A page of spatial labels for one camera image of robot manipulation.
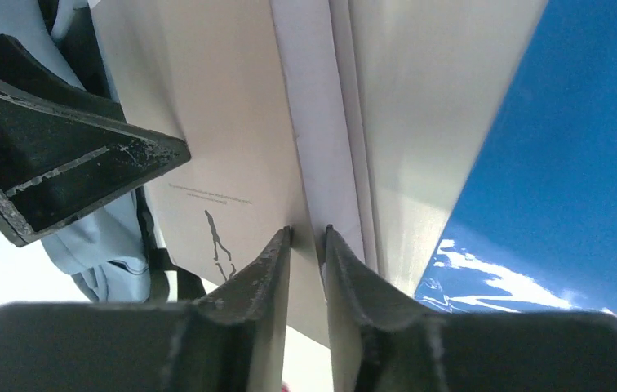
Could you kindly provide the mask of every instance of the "blue glossy surface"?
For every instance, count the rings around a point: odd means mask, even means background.
[[[549,2],[415,299],[617,314],[617,1]]]

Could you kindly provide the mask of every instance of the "blue fabric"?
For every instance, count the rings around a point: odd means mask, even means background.
[[[415,298],[617,314],[617,1],[548,3]]]
[[[82,88],[51,40],[36,0],[0,0],[1,33],[17,38],[51,72]],[[135,194],[126,194],[42,239],[51,261],[91,301],[141,302],[149,297],[150,274],[135,206]]]

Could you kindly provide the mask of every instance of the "black drawing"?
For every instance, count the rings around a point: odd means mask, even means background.
[[[215,246],[215,261],[218,261],[219,255],[217,254],[217,247],[220,246],[220,249],[222,249],[222,251],[224,251],[224,253],[227,253],[227,257],[229,258],[229,261],[232,260],[232,252],[230,252],[229,250],[227,250],[226,247],[224,247],[224,245],[222,245],[222,242],[220,242],[220,235],[217,234],[217,228],[215,227],[215,220],[212,219],[212,215],[210,215],[210,213],[205,210],[205,215],[207,216],[207,223],[210,225],[210,232],[212,233],[212,244]],[[234,266],[233,263],[232,264],[232,272],[229,274],[229,278],[231,279],[236,273],[237,273],[237,267]],[[220,272],[222,273],[222,277],[224,278],[224,281],[227,281],[227,276],[224,274],[224,270],[222,269],[222,265],[220,263],[215,263],[215,265],[217,265],[217,268],[220,269]]]

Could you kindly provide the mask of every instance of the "beige panel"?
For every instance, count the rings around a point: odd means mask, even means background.
[[[409,295],[545,3],[349,0],[379,273]]]
[[[213,283],[294,228],[289,324],[327,344],[326,306],[269,0],[103,0],[93,18],[129,123],[184,137],[148,184],[175,263]],[[205,214],[214,218],[214,243]]]

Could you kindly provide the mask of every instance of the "light blue cloth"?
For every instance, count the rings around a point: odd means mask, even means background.
[[[0,0],[0,34],[17,38],[39,62],[82,88],[47,32],[36,0]],[[150,274],[130,193],[46,236],[51,261],[95,302],[148,299]]]

